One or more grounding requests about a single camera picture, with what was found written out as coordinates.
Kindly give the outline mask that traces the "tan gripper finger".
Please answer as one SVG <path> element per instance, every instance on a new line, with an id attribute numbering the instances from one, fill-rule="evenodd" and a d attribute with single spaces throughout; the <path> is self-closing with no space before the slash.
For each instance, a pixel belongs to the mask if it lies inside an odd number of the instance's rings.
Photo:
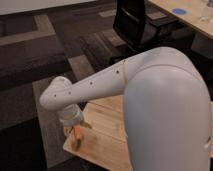
<path id="1" fill-rule="evenodd" d="M 80 125 L 83 126 L 83 127 L 92 129 L 92 126 L 89 123 L 87 123 L 86 121 L 81 121 Z"/>
<path id="2" fill-rule="evenodd" d="M 64 135 L 70 135 L 72 132 L 72 126 L 64 126 Z"/>

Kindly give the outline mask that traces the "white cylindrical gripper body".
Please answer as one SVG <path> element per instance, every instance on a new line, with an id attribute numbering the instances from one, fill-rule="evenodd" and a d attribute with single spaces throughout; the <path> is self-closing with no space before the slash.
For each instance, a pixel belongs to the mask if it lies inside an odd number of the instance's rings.
<path id="1" fill-rule="evenodd" d="M 58 111 L 59 121 L 63 126 L 74 126 L 83 119 L 83 113 L 77 104 L 72 104 Z"/>

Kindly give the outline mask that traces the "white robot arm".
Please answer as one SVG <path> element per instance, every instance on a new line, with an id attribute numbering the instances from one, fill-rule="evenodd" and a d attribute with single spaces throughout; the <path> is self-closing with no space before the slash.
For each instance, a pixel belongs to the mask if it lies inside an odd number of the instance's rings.
<path id="1" fill-rule="evenodd" d="M 40 96 L 66 115 L 79 102 L 123 97 L 132 171 L 210 171 L 212 105 L 189 58 L 158 47 L 121 60 L 77 83 L 58 76 Z"/>

